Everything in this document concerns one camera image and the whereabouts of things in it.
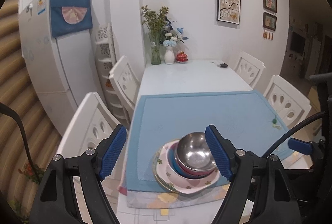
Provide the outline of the round blue leaf plate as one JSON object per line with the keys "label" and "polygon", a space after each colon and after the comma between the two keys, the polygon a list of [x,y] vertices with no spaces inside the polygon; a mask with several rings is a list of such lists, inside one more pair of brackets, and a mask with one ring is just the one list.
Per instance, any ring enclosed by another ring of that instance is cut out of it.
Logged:
{"label": "round blue leaf plate", "polygon": [[167,185],[167,188],[181,192],[181,177],[171,167],[171,162],[168,160],[169,146],[162,146],[154,156],[153,171],[154,175],[158,177],[159,181]]}

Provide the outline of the pink polka dot bowl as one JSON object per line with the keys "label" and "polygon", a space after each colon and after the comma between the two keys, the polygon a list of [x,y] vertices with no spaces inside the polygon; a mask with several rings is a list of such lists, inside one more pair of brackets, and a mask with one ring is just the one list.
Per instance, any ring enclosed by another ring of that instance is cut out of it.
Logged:
{"label": "pink polka dot bowl", "polygon": [[193,145],[182,146],[177,142],[174,150],[175,163],[191,176],[203,177],[212,173],[217,167],[212,153],[205,145],[194,147]]}

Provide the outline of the large green floral plate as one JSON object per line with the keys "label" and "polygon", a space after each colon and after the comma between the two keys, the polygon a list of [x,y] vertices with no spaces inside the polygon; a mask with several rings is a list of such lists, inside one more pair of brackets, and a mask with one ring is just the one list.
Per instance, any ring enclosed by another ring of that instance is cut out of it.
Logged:
{"label": "large green floral plate", "polygon": [[[174,150],[175,150],[175,146],[177,144],[177,142],[179,142],[179,140],[173,140],[170,142],[167,142],[164,145],[168,145],[169,146],[169,153],[168,153],[168,160],[171,162],[171,167],[175,170],[175,172],[177,174],[179,174],[173,163],[172,163],[172,158],[174,157]],[[185,195],[191,195],[197,192],[200,192],[202,190],[205,190],[208,187],[211,187],[213,185],[215,185],[217,183],[217,181],[220,178],[220,173],[219,170],[217,168],[215,168],[212,173],[208,174],[207,176],[203,176],[203,177],[198,177],[198,178],[194,178],[193,176],[188,177],[188,176],[183,176],[181,174],[179,174],[179,176],[181,177],[181,192],[176,192],[179,194],[185,194]],[[155,179],[161,183],[162,185],[165,186],[165,188],[167,188],[167,185],[163,184],[161,181],[159,181],[158,177],[155,176]]]}

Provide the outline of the white chair near left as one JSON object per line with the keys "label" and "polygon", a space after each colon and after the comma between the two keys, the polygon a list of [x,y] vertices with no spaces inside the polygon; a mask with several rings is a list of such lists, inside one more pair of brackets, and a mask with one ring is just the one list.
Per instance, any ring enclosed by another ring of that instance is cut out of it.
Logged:
{"label": "white chair near left", "polygon": [[56,153],[64,158],[80,156],[95,149],[119,124],[99,94],[90,92],[72,117]]}

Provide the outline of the white chair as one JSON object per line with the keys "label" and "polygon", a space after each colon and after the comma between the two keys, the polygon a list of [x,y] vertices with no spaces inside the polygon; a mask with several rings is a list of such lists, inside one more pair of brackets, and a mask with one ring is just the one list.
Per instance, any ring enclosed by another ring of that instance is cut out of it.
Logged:
{"label": "white chair", "polygon": [[80,156],[95,149],[119,124],[99,94],[90,92],[72,117],[56,153],[64,158]]}
{"label": "white chair", "polygon": [[279,75],[273,75],[263,96],[289,128],[305,120],[311,111],[310,100]]}
{"label": "white chair", "polygon": [[251,88],[255,88],[266,66],[257,58],[241,51],[235,64],[234,72]]}
{"label": "white chair", "polygon": [[122,56],[109,71],[109,80],[125,110],[125,118],[128,124],[131,124],[140,81],[134,74],[126,56]]}

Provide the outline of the light blue quilted mat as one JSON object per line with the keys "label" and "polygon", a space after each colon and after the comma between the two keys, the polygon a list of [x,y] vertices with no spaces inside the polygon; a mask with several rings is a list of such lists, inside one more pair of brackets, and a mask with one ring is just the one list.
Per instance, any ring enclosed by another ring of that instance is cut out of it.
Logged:
{"label": "light blue quilted mat", "polygon": [[213,124],[237,149],[262,156],[286,124],[256,90],[144,95],[134,112],[126,165],[130,191],[163,192],[153,175],[155,153],[169,141]]}

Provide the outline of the white chair near right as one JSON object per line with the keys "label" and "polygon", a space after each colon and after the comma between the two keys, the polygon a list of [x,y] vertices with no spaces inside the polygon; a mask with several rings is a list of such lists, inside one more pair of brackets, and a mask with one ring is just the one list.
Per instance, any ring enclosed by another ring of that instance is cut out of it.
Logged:
{"label": "white chair near right", "polygon": [[279,75],[273,75],[263,96],[289,128],[305,120],[311,111],[310,100]]}

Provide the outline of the small black lid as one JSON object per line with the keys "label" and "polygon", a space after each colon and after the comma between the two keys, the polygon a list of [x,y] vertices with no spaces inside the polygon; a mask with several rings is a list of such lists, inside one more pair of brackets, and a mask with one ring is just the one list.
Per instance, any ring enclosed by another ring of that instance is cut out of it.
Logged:
{"label": "small black lid", "polygon": [[220,67],[221,67],[221,68],[227,68],[228,65],[227,65],[226,63],[221,63],[221,64],[220,64]]}

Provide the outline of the red lidded cup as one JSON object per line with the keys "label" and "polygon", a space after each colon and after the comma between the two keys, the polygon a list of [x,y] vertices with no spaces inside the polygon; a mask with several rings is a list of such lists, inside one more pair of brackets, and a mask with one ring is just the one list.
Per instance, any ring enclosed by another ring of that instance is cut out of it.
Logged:
{"label": "red lidded cup", "polygon": [[186,63],[186,62],[188,62],[188,55],[185,54],[183,51],[180,51],[176,55],[176,61],[178,63]]}

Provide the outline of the green glass vase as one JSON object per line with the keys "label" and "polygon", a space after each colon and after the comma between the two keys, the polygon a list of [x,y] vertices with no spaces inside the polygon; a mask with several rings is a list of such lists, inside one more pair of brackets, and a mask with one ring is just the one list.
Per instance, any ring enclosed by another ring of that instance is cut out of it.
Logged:
{"label": "green glass vase", "polygon": [[150,33],[150,41],[151,41],[151,64],[159,65],[161,64],[159,37]]}

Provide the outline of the white vase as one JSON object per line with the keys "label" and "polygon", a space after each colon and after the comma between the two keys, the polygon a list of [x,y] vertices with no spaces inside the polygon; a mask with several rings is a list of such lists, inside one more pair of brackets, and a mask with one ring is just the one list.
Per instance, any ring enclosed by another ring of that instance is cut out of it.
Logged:
{"label": "white vase", "polygon": [[164,62],[167,65],[172,65],[175,62],[175,54],[173,52],[173,47],[166,47]]}

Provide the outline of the lower small framed picture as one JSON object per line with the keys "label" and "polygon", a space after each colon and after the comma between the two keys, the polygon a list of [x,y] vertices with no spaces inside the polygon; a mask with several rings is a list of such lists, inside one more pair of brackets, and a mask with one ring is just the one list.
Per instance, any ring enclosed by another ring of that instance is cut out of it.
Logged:
{"label": "lower small framed picture", "polygon": [[277,17],[267,12],[263,13],[263,27],[269,30],[276,30]]}

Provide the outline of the small framed picture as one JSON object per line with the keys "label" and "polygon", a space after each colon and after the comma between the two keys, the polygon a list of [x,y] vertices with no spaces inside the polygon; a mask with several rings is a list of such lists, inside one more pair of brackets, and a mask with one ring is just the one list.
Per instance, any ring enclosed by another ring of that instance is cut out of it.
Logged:
{"label": "small framed picture", "polygon": [[263,8],[277,13],[277,0],[263,0]]}
{"label": "small framed picture", "polygon": [[276,30],[277,17],[267,12],[263,13],[263,27],[269,30]]}

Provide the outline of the upper small framed picture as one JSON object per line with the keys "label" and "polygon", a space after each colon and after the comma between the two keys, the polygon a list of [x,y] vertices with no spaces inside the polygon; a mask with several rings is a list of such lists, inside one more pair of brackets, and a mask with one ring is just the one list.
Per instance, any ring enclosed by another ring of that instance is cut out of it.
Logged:
{"label": "upper small framed picture", "polygon": [[277,13],[277,0],[263,0],[263,8]]}

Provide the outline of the blue fridge cover cloth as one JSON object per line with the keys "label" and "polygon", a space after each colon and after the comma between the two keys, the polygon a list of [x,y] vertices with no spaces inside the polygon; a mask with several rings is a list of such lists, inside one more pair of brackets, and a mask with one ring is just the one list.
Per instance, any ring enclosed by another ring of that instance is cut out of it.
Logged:
{"label": "blue fridge cover cloth", "polygon": [[91,0],[49,0],[53,38],[93,27]]}

